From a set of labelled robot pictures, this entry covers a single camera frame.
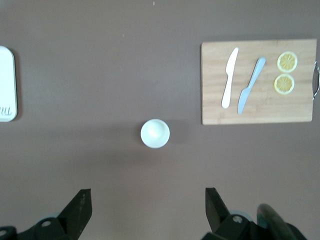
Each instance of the wooden cutting board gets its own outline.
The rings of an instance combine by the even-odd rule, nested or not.
[[[234,48],[239,52],[233,73],[229,108],[222,108],[227,74],[226,65]],[[220,41],[204,42],[201,47],[202,68],[202,124],[258,124],[310,122],[313,114],[313,75],[316,61],[316,39]],[[292,51],[298,58],[294,89],[281,95],[274,89],[274,81],[282,74],[277,67],[278,57]],[[248,86],[258,58],[266,63],[238,114],[241,91]]]

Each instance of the knife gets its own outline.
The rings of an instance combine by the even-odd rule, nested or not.
[[[226,84],[225,84],[225,89],[224,89],[224,93],[223,93],[223,97],[222,97],[222,102],[221,102],[221,106],[226,109],[229,107],[230,105],[230,98],[231,98],[231,85],[232,85],[232,77],[234,75],[234,70],[235,70],[235,64],[236,64],[236,59],[237,59],[237,55],[239,52],[239,48],[236,47],[230,57],[229,60],[226,64],[226,68],[225,68],[225,72],[228,75]]]
[[[238,104],[238,114],[242,114],[246,101],[249,97],[250,91],[252,89],[252,87],[254,86],[262,68],[264,67],[266,63],[266,58],[265,57],[260,57],[258,59],[258,61],[256,61],[250,82],[248,87],[246,87],[245,89],[242,90],[241,94],[240,94],[240,98],[239,98],[239,104]]]

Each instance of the gray table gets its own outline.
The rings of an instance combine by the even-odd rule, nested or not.
[[[91,188],[80,239],[199,240],[205,188],[254,219],[268,203],[318,239],[320,97],[307,123],[203,126],[206,41],[320,38],[320,1],[0,0],[19,114],[0,124],[0,226]],[[166,121],[166,146],[140,139]]]

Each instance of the white bowl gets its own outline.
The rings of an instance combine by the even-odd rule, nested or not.
[[[158,149],[166,145],[169,137],[169,127],[160,119],[151,119],[141,128],[142,142],[152,149]]]

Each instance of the cutting board handle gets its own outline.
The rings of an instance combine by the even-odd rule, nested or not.
[[[314,75],[313,75],[312,83],[315,84],[316,87],[313,87],[313,99],[312,100],[315,99],[315,97],[316,97],[316,95],[317,95],[317,93],[319,92],[319,89],[320,89],[320,68],[318,66],[317,61],[315,61],[315,63],[314,63],[314,72],[315,72],[315,74],[317,74],[317,78],[315,78]]]

